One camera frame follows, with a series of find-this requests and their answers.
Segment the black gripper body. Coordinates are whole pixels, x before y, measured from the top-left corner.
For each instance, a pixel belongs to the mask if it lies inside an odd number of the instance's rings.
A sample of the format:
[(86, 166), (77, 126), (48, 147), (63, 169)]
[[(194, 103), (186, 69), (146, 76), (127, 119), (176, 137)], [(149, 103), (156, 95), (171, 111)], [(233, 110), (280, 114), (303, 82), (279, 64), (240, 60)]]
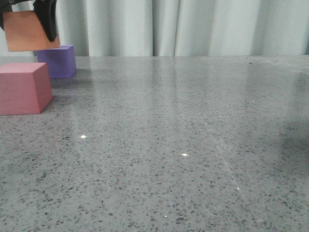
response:
[(0, 0), (0, 12), (11, 12), (12, 6), (29, 0)]

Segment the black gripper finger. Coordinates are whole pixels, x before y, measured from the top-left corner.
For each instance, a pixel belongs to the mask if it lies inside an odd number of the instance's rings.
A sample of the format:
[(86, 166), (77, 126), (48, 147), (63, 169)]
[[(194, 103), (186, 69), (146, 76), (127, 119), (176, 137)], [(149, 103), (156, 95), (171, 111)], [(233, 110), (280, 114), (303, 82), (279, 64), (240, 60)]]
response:
[(4, 30), (4, 25), (3, 25), (3, 9), (0, 10), (0, 28)]
[(34, 12), (50, 42), (54, 42), (57, 37), (56, 2), (57, 0), (36, 0), (33, 3)]

